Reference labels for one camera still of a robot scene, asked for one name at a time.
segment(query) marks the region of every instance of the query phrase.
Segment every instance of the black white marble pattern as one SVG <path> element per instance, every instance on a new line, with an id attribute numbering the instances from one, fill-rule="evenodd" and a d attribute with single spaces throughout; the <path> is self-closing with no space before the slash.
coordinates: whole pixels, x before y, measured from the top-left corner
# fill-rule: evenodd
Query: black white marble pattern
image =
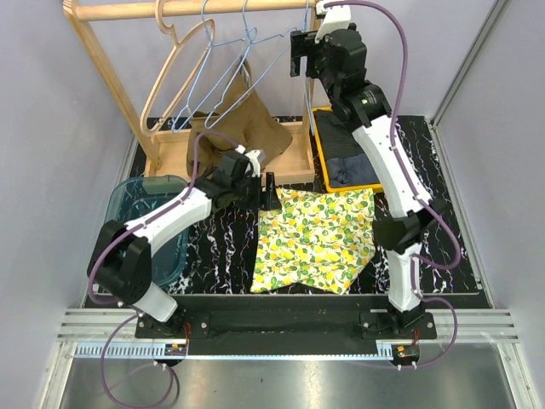
<path id="1" fill-rule="evenodd" d="M 301 120 L 300 117 L 282 117 L 280 122 Z M 460 228 L 452 209 L 450 196 L 441 173 L 439 158 L 424 117 L 400 117 L 400 139 L 422 184 L 435 198 L 447 202 L 444 218 L 462 245 L 462 262 L 452 271 L 439 271 L 421 266 L 422 289 L 427 292 L 477 292 L 473 270 L 463 246 Z M 284 186 L 297 190 L 324 193 L 321 165 L 313 141 L 316 178 L 314 183 Z M 143 169 L 138 155 L 135 169 Z M 382 193 L 375 197 L 376 218 L 387 216 L 387 201 Z M 190 228 L 186 267 L 180 279 L 168 289 L 170 294 L 215 293 L 244 294 L 250 291 L 257 251 L 257 214 L 230 207 Z M 422 254 L 435 262 L 448 263 L 453 245 L 439 226 L 425 234 Z M 376 254 L 353 282 L 349 293 L 383 293 L 389 287 L 388 265 L 382 247 L 376 245 Z M 276 293 L 308 294 L 322 291 L 304 285 L 291 285 Z"/>

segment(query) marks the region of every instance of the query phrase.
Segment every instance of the yellow lemon print fabric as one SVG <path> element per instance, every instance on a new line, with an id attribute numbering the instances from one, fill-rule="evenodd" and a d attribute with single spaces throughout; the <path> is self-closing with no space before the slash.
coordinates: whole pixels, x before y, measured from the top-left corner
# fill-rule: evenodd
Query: yellow lemon print fabric
<path id="1" fill-rule="evenodd" d="M 259 214 L 252 292 L 302 283 L 343 294 L 375 255 L 373 191 L 277 189 L 282 210 Z"/>

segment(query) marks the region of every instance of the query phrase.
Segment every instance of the folded fabric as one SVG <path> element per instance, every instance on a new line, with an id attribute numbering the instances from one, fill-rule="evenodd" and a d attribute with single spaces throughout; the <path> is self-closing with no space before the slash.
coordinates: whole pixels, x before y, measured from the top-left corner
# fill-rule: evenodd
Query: folded fabric
<path id="1" fill-rule="evenodd" d="M 320 146 L 324 159 L 350 158 L 363 153 L 361 146 L 354 140 L 352 133 L 335 116 L 332 111 L 318 110 L 314 113 Z"/>
<path id="2" fill-rule="evenodd" d="M 370 189 L 321 194 L 278 189 L 262 211 L 252 292 L 302 283 L 343 294 L 375 255 Z"/>
<path id="3" fill-rule="evenodd" d="M 212 125 L 221 114 L 236 103 L 250 87 L 250 66 L 244 63 L 244 69 L 237 72 L 231 86 L 225 94 L 223 102 L 215 109 L 217 115 L 213 115 L 208 121 Z M 205 120 L 208 114 L 196 112 L 190 124 L 186 167 L 188 175 L 191 175 L 194 166 L 193 146 L 195 139 L 201 133 L 207 131 Z M 283 153 L 293 141 L 291 133 L 282 124 L 278 123 L 267 110 L 261 98 L 253 90 L 212 127 L 213 131 L 229 136 L 232 140 L 243 145 L 248 150 L 262 149 L 265 152 L 265 160 L 262 166 L 269 164 L 274 158 Z M 213 164 L 217 164 L 225 151 L 231 150 L 232 145 L 225 139 L 207 135 L 204 136 L 198 147 L 198 174 Z"/>
<path id="4" fill-rule="evenodd" d="M 379 183 L 378 176 L 365 153 L 351 158 L 334 158 L 325 162 L 331 187 L 351 187 Z"/>

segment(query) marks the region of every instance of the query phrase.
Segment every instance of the brown cloth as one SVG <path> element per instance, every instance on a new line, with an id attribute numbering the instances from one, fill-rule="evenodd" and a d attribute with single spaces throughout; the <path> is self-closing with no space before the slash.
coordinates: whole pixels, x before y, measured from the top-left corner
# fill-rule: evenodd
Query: brown cloth
<path id="1" fill-rule="evenodd" d="M 250 73 L 247 62 L 244 63 L 244 67 Z M 210 118 L 209 124 L 213 124 L 221 114 L 238 101 L 238 98 L 248 88 L 249 85 L 244 80 L 241 70 L 236 74 L 231 87 L 226 92 L 225 100 L 215 109 L 215 114 Z M 191 175 L 193 171 L 195 138 L 207 130 L 204 126 L 206 117 L 207 114 L 195 112 L 190 121 L 192 129 L 189 135 L 186 162 L 188 175 Z M 262 166 L 266 166 L 279 154 L 283 153 L 293 141 L 291 133 L 271 117 L 267 107 L 265 107 L 255 90 L 242 99 L 211 130 L 229 136 L 248 150 L 262 149 L 266 154 Z M 224 152 L 231 149 L 232 144 L 219 136 L 207 135 L 201 138 L 198 149 L 198 174 L 202 175 L 211 165 L 217 164 Z"/>

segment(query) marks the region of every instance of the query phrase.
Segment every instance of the gray wall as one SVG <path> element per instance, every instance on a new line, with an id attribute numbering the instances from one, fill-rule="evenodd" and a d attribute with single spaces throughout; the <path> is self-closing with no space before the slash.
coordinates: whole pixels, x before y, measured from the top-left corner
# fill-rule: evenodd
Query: gray wall
<path id="1" fill-rule="evenodd" d="M 112 0 L 88 0 L 86 3 L 112 3 Z M 450 82 L 477 35 L 493 0 L 377 0 L 399 18 L 408 37 L 410 64 L 407 86 L 404 93 L 404 113 L 432 115 L 445 95 Z M 352 7 L 353 21 L 368 48 L 369 79 L 380 84 L 393 103 L 397 93 L 401 70 L 401 45 L 393 25 L 375 10 Z M 285 32 L 299 26 L 303 10 L 266 13 L 248 13 L 250 27 L 257 26 L 258 39 Z M 219 42 L 242 37 L 244 29 L 240 14 L 212 15 L 216 21 L 216 40 Z M 200 16 L 172 19 L 179 28 L 179 35 L 197 22 Z M 167 55 L 171 50 L 170 38 L 162 34 L 154 19 L 96 22 L 93 24 L 97 36 L 119 72 L 129 96 L 138 112 L 144 106 Z M 260 76 L 275 56 L 288 44 L 288 39 L 275 39 L 270 43 L 256 45 L 250 52 L 249 61 L 256 76 Z M 160 115 L 171 101 L 192 69 L 195 60 L 205 45 L 205 35 L 195 37 L 187 49 L 181 52 L 171 75 L 167 78 L 165 91 L 159 95 L 158 109 L 152 114 Z M 240 53 L 240 43 L 215 49 L 205 69 L 205 81 L 196 88 L 195 107 L 208 93 L 211 84 L 231 65 Z M 303 82 L 290 78 L 290 52 L 288 51 L 270 74 L 258 85 L 258 92 L 272 114 L 301 114 L 303 107 Z M 317 87 L 316 107 L 329 105 L 321 87 Z M 204 105 L 208 112 L 219 95 L 210 97 Z"/>
<path id="2" fill-rule="evenodd" d="M 28 409 L 130 134 L 60 1 L 7 2 L 0 30 L 0 401 Z"/>
<path id="3" fill-rule="evenodd" d="M 493 297 L 545 403 L 545 3 L 511 2 L 439 125 Z"/>

